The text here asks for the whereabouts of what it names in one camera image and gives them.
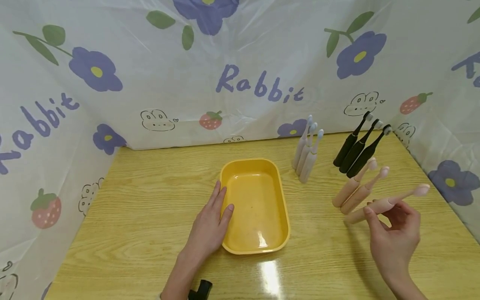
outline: black object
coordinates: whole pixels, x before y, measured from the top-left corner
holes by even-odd
[[[213,284],[207,280],[200,280],[198,291],[190,290],[188,300],[207,300]]]
[[[356,142],[353,147],[350,149],[348,152],[347,156],[342,162],[342,165],[340,166],[340,173],[347,173],[350,167],[353,165],[357,157],[359,157],[360,153],[362,150],[365,148],[365,143],[368,140],[368,137],[370,136],[370,133],[375,129],[375,125],[379,122],[379,119],[376,119],[373,123],[370,129],[368,129],[368,132],[358,141]]]
[[[350,168],[350,170],[348,170],[347,172],[348,178],[352,178],[353,176],[357,175],[358,172],[360,172],[361,168],[363,168],[363,166],[375,153],[375,149],[377,148],[378,143],[385,135],[385,132],[389,130],[389,128],[391,128],[390,124],[385,125],[385,127],[382,130],[382,133],[377,137],[377,139],[371,145],[366,147],[365,150],[360,154],[359,158],[355,161],[355,163]]]
[[[353,146],[353,145],[355,144],[355,142],[357,141],[357,138],[358,138],[360,129],[361,129],[361,127],[363,126],[363,124],[365,123],[365,120],[367,119],[368,114],[370,114],[369,111],[367,111],[367,112],[363,115],[363,119],[362,119],[362,121],[360,122],[360,125],[355,129],[354,132],[352,132],[352,133],[347,137],[347,139],[346,139],[345,142],[343,143],[342,148],[340,149],[340,151],[339,151],[338,154],[336,155],[335,160],[333,161],[333,165],[334,165],[335,167],[339,167],[339,166],[342,165],[343,160],[344,160],[345,157],[347,156],[347,153],[350,151],[350,149],[352,148],[352,146]]]

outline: printed fabric backdrop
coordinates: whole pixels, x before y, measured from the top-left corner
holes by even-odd
[[[309,114],[392,124],[480,240],[480,0],[4,0],[0,25],[1,300],[44,298],[119,147]]]

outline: tray rim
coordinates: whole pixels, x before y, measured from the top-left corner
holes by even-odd
[[[220,181],[223,178],[223,176],[222,176],[223,171],[225,170],[225,168],[228,165],[230,165],[232,163],[236,163],[236,162],[249,161],[249,160],[264,160],[266,162],[269,162],[270,164],[272,164],[275,167],[276,175],[278,176],[278,181],[280,183],[280,193],[282,195],[283,207],[285,209],[285,218],[287,219],[287,229],[288,229],[288,231],[287,231],[287,236],[286,236],[285,240],[283,241],[283,243],[280,244],[278,247],[273,248],[273,249],[269,249],[269,250],[235,251],[225,244],[225,238],[224,238],[224,240],[222,241],[222,247],[225,250],[227,250],[228,252],[230,252],[231,254],[235,254],[235,255],[247,255],[247,254],[260,254],[260,253],[275,252],[275,251],[278,251],[278,250],[282,249],[283,247],[285,247],[288,240],[290,239],[290,231],[291,231],[291,229],[290,229],[290,218],[288,216],[287,202],[285,201],[285,193],[283,192],[282,178],[280,176],[280,170],[278,169],[278,166],[272,160],[270,160],[268,158],[242,158],[242,159],[235,159],[235,160],[229,161],[222,167],[222,170],[220,171]]]

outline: yellow tray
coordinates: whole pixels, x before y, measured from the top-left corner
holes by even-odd
[[[234,160],[220,173],[223,209],[235,210],[222,246],[233,254],[273,252],[290,238],[290,222],[276,165],[268,159]]]

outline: pink electric toothbrush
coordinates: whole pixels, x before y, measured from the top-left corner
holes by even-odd
[[[315,130],[317,129],[317,122],[315,122],[311,127],[310,127],[310,136],[307,139],[307,143],[305,146],[303,146],[303,149],[300,154],[300,159],[299,159],[299,164],[297,168],[295,169],[295,173],[297,176],[300,176],[301,170],[303,169],[303,165],[305,164],[305,159],[307,159],[307,155],[310,152],[310,149],[312,148],[312,142],[313,142],[313,135],[315,134]]]
[[[359,187],[360,181],[365,174],[365,172],[369,170],[375,170],[377,168],[377,160],[372,157],[368,160],[368,162],[363,166],[362,170],[355,175],[354,177],[348,179],[347,183],[343,186],[343,188],[338,192],[335,198],[332,200],[332,204],[335,207],[341,207],[342,204],[352,195],[352,193]]]
[[[370,193],[372,192],[374,184],[379,180],[387,177],[388,171],[390,170],[389,167],[382,167],[380,172],[378,172],[377,176],[373,178],[371,181],[367,182],[366,184],[359,187],[351,196],[350,198],[343,203],[340,211],[344,215],[348,215],[355,209],[365,198],[367,198]]]
[[[301,135],[301,138],[299,140],[299,143],[297,145],[297,150],[295,151],[295,157],[292,160],[292,168],[294,170],[297,170],[297,166],[299,165],[299,160],[300,160],[300,155],[303,150],[303,147],[307,143],[307,136],[308,136],[308,131],[310,129],[310,126],[312,125],[312,115],[308,116],[307,119],[307,127],[305,127],[305,130],[303,131],[303,134]]]
[[[387,212],[390,209],[392,209],[395,206],[395,204],[399,203],[400,201],[402,201],[403,199],[411,195],[414,195],[417,197],[425,196],[428,193],[429,189],[430,189],[430,185],[422,183],[422,184],[419,184],[412,191],[409,191],[405,194],[394,196],[394,197],[383,198],[373,203],[370,203],[367,206],[371,208],[377,215],[383,214],[384,212]],[[363,208],[358,209],[353,213],[349,213],[344,218],[344,221],[346,223],[351,223],[351,224],[356,224],[363,220],[365,220],[365,214],[363,213]]]
[[[311,151],[307,154],[307,158],[305,159],[305,163],[303,164],[303,168],[299,177],[301,183],[307,183],[308,181],[310,172],[312,171],[315,160],[317,159],[318,144],[322,140],[323,136],[324,130],[320,129],[317,134],[317,142],[315,143],[315,146],[312,147]]]

